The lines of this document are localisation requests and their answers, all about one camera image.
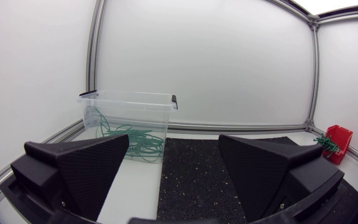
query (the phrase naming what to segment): light panel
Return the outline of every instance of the light panel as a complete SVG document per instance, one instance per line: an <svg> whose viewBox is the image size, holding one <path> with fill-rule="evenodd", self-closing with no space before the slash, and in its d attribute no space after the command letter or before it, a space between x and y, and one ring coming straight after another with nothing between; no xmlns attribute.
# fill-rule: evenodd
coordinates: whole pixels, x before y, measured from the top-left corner
<svg viewBox="0 0 358 224"><path fill-rule="evenodd" d="M313 15L345 7L358 6L358 0L296 0L296 3Z"/></svg>

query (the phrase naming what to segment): green cable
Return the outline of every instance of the green cable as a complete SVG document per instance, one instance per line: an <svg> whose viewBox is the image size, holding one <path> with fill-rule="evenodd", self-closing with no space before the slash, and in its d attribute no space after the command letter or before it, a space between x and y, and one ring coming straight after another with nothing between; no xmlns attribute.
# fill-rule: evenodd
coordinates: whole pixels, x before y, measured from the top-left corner
<svg viewBox="0 0 358 224"><path fill-rule="evenodd" d="M95 108L100 115L100 125L96 128L95 137L98 138L98 129L100 128L102 137L113 136L117 134L127 134L129 138L129 147L126 156L141 157L146 162L155 162L162 156L162 144L164 140L157 136L148 134L153 130L135 130L132 125L123 124L115 130L111 130L107 119Z"/></svg>

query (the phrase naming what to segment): bin handle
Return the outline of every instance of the bin handle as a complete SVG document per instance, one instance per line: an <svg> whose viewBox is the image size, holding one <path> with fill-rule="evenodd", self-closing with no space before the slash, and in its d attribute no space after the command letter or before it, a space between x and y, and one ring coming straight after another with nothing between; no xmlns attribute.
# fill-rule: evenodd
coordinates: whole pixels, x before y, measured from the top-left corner
<svg viewBox="0 0 358 224"><path fill-rule="evenodd" d="M176 109L178 109L178 102L177 102L177 96L172 95L172 102L176 104Z"/></svg>

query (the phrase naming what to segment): green object in red bin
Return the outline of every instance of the green object in red bin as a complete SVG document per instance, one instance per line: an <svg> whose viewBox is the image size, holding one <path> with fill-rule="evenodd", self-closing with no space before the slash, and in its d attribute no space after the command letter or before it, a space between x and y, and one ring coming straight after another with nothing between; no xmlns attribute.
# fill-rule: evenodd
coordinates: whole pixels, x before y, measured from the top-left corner
<svg viewBox="0 0 358 224"><path fill-rule="evenodd" d="M339 152L332 153L332 155L327 159L329 159L332 163L339 165L345 157L347 148L349 147L352 139L352 135L352 131L340 127L339 125L329 127L327 129L326 137L331 137L332 142L334 142L339 147ZM323 151L324 157L328 156L329 154L330 152Z"/></svg>
<svg viewBox="0 0 358 224"><path fill-rule="evenodd" d="M329 158L334 152L339 152L339 147L331 140L331 136L325 136L321 134L320 138L316 138L313 141L317 141L318 144L322 145L326 152L329 152L327 158Z"/></svg>

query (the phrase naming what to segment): aluminum frame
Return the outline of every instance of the aluminum frame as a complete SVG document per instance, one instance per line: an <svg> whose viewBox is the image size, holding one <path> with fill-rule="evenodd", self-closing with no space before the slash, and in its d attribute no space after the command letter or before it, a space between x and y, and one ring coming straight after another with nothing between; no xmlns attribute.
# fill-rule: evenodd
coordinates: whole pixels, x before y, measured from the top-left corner
<svg viewBox="0 0 358 224"><path fill-rule="evenodd" d="M310 109L304 124L295 125L276 125L276 126L233 126L233 125L213 125L213 124L186 124L186 123L170 123L168 125L169 133L185 133L185 134L267 134L267 133L292 133L300 131L308 131L317 136L324 134L324 131L316 128L313 123L314 111L318 97L319 83L319 47L318 47L318 28L319 26L330 24L333 22L351 21L358 19L358 11L336 14L324 18L318 16L306 15L299 11L291 4L284 0L270 0L270 2L279 5L288 12L296 15L306 22L311 28L314 49L314 80L313 90L311 93ZM96 89L96 66L98 56L98 40L99 30L103 19L103 12L106 0L97 0L94 8L91 29L89 32L88 54L86 61L86 91ZM71 141L85 130L82 120L79 120L69 127L61 130L57 134L46 139L43 143L55 143ZM358 161L358 151L353 147L348 149L349 155ZM5 181L12 170L10 166L0 171L0 183ZM0 190L0 201L4 198Z"/></svg>

